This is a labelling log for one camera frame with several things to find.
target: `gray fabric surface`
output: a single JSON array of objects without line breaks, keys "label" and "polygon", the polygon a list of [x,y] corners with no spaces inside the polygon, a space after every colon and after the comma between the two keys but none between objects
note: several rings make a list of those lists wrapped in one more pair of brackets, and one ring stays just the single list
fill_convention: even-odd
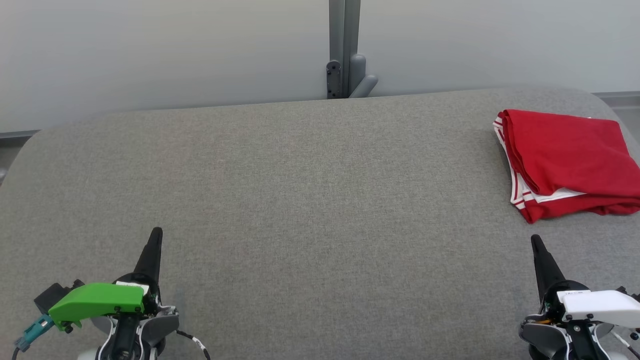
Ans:
[{"label": "gray fabric surface", "polygon": [[[41,131],[0,188],[0,354],[48,285],[111,282],[158,225],[163,300],[213,359],[526,359],[531,234],[567,277],[637,291],[640,217],[526,224],[492,129],[505,108],[617,120],[590,94],[533,88],[144,111]],[[104,341],[85,325],[19,359],[75,359]],[[168,338],[165,359],[201,357]]]}]

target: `white wall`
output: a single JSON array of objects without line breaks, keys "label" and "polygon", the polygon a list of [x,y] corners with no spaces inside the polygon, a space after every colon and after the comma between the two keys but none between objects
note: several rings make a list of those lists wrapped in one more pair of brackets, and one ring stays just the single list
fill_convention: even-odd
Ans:
[{"label": "white wall", "polygon": [[638,0],[364,0],[371,96],[504,85],[640,90]]},{"label": "white wall", "polygon": [[326,0],[0,0],[0,133],[326,98]]}]

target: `teal connector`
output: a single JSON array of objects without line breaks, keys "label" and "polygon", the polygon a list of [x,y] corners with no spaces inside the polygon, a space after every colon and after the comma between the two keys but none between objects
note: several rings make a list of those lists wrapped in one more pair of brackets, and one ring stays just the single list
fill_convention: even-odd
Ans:
[{"label": "teal connector", "polygon": [[15,347],[25,352],[40,335],[47,332],[53,327],[53,320],[49,315],[44,314],[38,320],[31,324],[23,333],[22,337],[15,341]]}]

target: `folded red shirt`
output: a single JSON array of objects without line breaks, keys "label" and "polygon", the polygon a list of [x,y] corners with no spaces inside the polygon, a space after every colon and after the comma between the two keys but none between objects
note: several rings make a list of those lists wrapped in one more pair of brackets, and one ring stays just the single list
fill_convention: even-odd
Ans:
[{"label": "folded red shirt", "polygon": [[640,168],[617,122],[504,110],[493,127],[509,158],[511,203],[528,223],[640,210]]}]

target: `white stripe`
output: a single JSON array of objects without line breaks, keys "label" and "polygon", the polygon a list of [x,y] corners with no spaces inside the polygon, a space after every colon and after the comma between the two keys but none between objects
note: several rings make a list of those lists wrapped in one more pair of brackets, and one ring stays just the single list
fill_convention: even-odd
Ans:
[{"label": "white stripe", "polygon": [[533,198],[535,199],[536,202],[541,203],[541,202],[552,201],[552,200],[566,199],[568,197],[574,197],[578,195],[584,195],[585,193],[575,192],[567,188],[560,188],[551,195],[538,195],[537,193],[533,193],[533,192],[531,194],[533,195]]},{"label": "white stripe", "polygon": [[[495,121],[502,124],[502,119],[500,119],[500,117],[498,117]],[[507,154],[506,144],[504,143],[504,141],[502,141],[502,137],[500,136],[500,134],[502,133],[502,125],[493,123],[493,129],[495,130],[496,136],[498,136],[498,141],[502,145],[502,150],[504,150],[504,153]],[[574,197],[574,196],[585,194],[585,193],[576,192],[567,188],[560,188],[551,195],[538,195],[537,193],[533,192],[529,188],[529,185],[527,185],[527,183],[524,181],[524,179],[522,178],[522,175],[516,173],[513,170],[513,167],[511,167],[511,162],[510,161],[507,161],[507,162],[509,164],[509,171],[511,172],[511,198],[509,198],[509,201],[511,201],[512,204],[515,204],[516,202],[521,200],[524,200],[524,201],[535,200],[539,204],[541,202],[566,199],[568,197]],[[516,181],[515,181],[516,177],[518,179],[518,186],[516,186]],[[531,192],[531,194],[522,196],[522,193],[525,193],[525,192]]]},{"label": "white stripe", "polygon": [[[496,136],[498,136],[498,141],[502,145],[502,150],[504,150],[504,153],[506,154],[507,147],[506,145],[504,145],[504,142],[500,137],[501,129],[499,129],[495,124],[493,125],[493,129],[495,130]],[[519,194],[517,192],[518,189],[516,189],[516,174],[513,171],[513,168],[511,167],[511,162],[509,161],[509,155],[507,155],[507,164],[509,164],[509,173],[511,174],[511,197],[509,198],[509,201],[512,204],[515,204],[516,202],[522,200],[522,196],[521,196],[522,192],[520,192]]]}]

